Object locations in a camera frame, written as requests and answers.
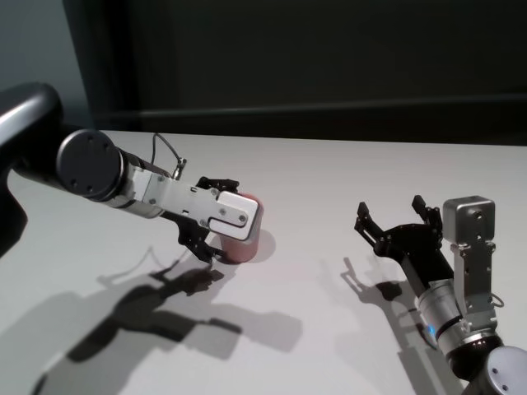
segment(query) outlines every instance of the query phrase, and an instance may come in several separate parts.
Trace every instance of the dark wall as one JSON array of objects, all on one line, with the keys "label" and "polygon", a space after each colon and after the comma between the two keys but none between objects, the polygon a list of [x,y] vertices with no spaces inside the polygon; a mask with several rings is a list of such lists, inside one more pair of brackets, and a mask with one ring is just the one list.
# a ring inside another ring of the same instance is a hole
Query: dark wall
[{"label": "dark wall", "polygon": [[61,0],[0,2],[0,90],[47,82],[63,100],[65,120],[91,126],[86,94]]}]

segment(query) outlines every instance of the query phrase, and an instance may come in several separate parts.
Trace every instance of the cable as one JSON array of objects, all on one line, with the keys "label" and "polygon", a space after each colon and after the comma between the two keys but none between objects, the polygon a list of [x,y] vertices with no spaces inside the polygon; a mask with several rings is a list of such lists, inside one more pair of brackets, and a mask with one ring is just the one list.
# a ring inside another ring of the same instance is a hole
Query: cable
[{"label": "cable", "polygon": [[183,164],[183,160],[175,151],[174,147],[159,133],[154,133],[154,135],[152,136],[152,159],[150,160],[150,163],[153,165],[154,160],[156,159],[156,137],[158,137],[162,142],[165,143],[169,150],[171,150],[174,154],[175,159],[178,161],[178,165],[175,167],[174,172],[172,173],[172,178],[174,178],[175,172],[181,167],[181,165]]}]

